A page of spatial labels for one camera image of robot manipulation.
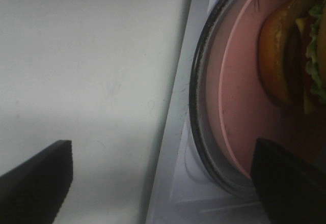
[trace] hamburger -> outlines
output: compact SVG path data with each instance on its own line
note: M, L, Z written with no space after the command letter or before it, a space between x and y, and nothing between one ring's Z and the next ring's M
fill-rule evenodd
M309 114L326 106L325 1L290 0L263 24L258 66L265 90Z

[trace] lettuce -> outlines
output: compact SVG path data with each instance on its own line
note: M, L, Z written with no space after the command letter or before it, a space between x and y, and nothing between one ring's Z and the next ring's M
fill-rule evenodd
M317 95L321 103L326 104L326 89L322 83L322 80L318 72L318 63L317 63L317 35L319 31L319 26L322 17L322 10L324 8L325 1L320 5L315 5L310 11L309 14L312 17L315 17L317 20L314 24L311 25L310 36L312 38L310 44L307 47L307 58L311 59L306 66L306 71L311 75L313 79L313 85L310 89L310 92L314 95Z

